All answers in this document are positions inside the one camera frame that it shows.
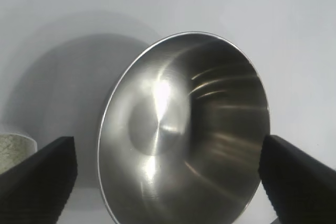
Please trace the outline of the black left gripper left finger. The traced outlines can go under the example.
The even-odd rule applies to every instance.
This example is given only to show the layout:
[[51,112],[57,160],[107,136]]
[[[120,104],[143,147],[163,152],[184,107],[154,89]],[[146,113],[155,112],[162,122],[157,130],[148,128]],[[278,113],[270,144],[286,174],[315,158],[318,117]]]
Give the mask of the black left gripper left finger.
[[57,223],[77,175],[74,137],[54,140],[1,174],[1,223]]

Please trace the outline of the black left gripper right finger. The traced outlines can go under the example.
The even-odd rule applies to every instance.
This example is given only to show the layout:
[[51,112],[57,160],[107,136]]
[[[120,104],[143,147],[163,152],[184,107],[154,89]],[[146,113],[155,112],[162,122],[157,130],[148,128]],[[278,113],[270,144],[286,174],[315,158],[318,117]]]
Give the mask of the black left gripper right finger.
[[258,172],[280,223],[335,223],[334,169],[267,135]]

